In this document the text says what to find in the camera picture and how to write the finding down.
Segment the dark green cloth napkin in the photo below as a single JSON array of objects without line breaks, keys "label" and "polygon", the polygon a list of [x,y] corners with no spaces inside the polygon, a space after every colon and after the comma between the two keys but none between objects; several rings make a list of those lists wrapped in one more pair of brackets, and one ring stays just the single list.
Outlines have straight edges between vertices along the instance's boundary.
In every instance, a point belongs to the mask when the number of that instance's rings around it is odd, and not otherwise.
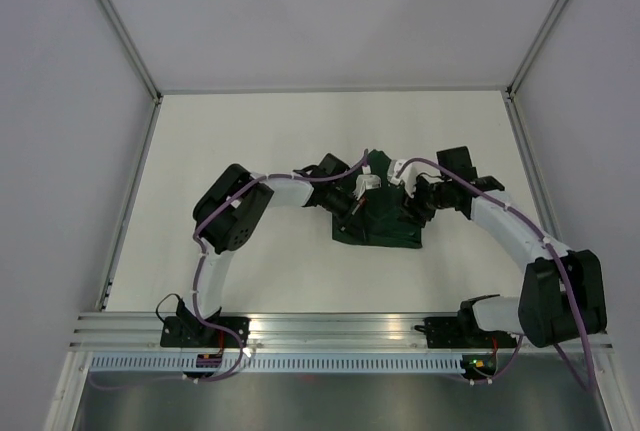
[{"label": "dark green cloth napkin", "polygon": [[332,218],[332,240],[351,246],[421,249],[422,227],[403,211],[405,189],[388,181],[391,158],[383,151],[372,150],[367,163],[371,173],[380,177],[381,186],[365,192],[364,205],[345,230],[340,229],[337,218]]}]

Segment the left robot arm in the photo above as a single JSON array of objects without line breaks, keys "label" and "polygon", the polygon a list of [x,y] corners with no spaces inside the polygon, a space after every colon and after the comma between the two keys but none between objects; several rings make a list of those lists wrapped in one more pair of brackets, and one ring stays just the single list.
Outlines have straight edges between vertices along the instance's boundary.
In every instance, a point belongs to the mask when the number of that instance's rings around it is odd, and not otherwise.
[{"label": "left robot arm", "polygon": [[180,331],[195,346],[212,344],[222,328],[222,290],[234,254],[244,246],[265,211],[274,207],[321,207],[337,219],[341,231],[360,213],[365,193],[381,186],[364,155],[350,167],[334,155],[320,164],[289,173],[252,173],[230,165],[193,209],[193,240],[200,257],[187,298],[178,302]]}]

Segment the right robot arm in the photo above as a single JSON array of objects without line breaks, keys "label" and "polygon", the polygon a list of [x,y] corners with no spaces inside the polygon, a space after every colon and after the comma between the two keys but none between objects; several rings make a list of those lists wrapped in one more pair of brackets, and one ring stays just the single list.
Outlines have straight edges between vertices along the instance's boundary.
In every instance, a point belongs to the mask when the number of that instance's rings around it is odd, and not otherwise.
[{"label": "right robot arm", "polygon": [[463,214],[523,273],[516,297],[485,295],[461,303],[456,332],[463,343],[478,346],[492,333],[510,333],[544,348],[605,331],[602,269],[594,252],[576,251],[543,231],[499,180],[478,174],[466,147],[438,152],[434,181],[416,170],[418,162],[398,160],[388,169],[389,182],[405,191],[405,206],[423,222],[438,210]]}]

